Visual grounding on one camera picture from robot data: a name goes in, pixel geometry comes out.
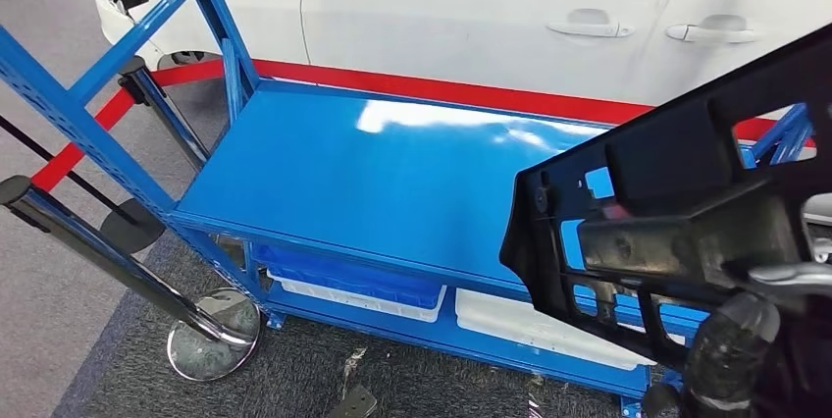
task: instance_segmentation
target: gray carpet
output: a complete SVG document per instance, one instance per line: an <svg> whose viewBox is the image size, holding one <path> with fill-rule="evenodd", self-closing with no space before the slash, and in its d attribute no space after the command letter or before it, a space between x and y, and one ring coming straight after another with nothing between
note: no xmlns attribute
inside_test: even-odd
<svg viewBox="0 0 832 418"><path fill-rule="evenodd" d="M146 263L191 298L223 281L165 234ZM461 359L425 348L289 318L266 330L252 359L210 384L180 378L165 356L172 321L128 293L56 408L75 417L323 417L346 387L379 401L373 418L620 416L611 394ZM345 362L366 348L344 379Z"/></svg>

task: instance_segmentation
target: black plastic car part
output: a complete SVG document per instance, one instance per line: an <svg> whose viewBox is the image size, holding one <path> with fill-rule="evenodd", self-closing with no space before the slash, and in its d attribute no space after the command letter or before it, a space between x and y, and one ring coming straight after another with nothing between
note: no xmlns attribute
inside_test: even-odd
<svg viewBox="0 0 832 418"><path fill-rule="evenodd" d="M816 155L746 169L734 127L796 103L806 104ZM599 168L614 195L590 191L586 174ZM830 191L826 26L520 172L500 262L537 310L681 370L688 350L668 338L659 305L711 310L739 290L759 290L744 276L750 267L812 260L803 207ZM564 253L560 225L577 220L586 270L570 268ZM595 315L578 309L574 286L595 292ZM644 333L619 326L617 293L638 297ZM832 311L819 297L774 300L789 315Z"/></svg>

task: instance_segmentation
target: white plastic bin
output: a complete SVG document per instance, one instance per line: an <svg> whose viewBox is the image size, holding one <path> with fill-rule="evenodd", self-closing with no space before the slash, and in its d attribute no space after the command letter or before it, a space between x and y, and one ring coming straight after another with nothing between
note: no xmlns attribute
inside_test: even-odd
<svg viewBox="0 0 832 418"><path fill-rule="evenodd" d="M462 288L456 290L456 323L465 330L618 369L633 370L639 365L655 364L635 352L548 317L530 303ZM673 339L684 343L682 337Z"/></svg>

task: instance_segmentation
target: black rubber part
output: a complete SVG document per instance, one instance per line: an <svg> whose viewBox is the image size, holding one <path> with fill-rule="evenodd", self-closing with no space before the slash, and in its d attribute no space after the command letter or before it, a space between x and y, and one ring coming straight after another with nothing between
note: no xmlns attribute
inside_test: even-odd
<svg viewBox="0 0 832 418"><path fill-rule="evenodd" d="M133 217L135 225L126 221L116 212L110 212L101 224L101 234L125 253L137 253L150 246L162 235L165 226L156 217L145 210L135 199L129 199L119 205L119 208Z"/></svg>
<svg viewBox="0 0 832 418"><path fill-rule="evenodd" d="M32 188L31 179L16 175L0 183L0 205L10 206Z"/></svg>

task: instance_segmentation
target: stanchion post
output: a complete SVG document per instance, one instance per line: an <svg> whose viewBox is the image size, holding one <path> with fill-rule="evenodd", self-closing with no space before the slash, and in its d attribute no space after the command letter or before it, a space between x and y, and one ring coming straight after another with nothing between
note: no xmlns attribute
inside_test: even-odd
<svg viewBox="0 0 832 418"><path fill-rule="evenodd" d="M187 161L198 172L208 161L210 152L193 131L165 90L150 75L141 57L132 57L119 72L119 84L130 93L137 104L153 110L165 129L179 145Z"/></svg>
<svg viewBox="0 0 832 418"><path fill-rule="evenodd" d="M177 319L168 336L168 357L184 377L219 379L253 350L260 314L239 292L223 288L194 304L25 176L0 183L0 204Z"/></svg>

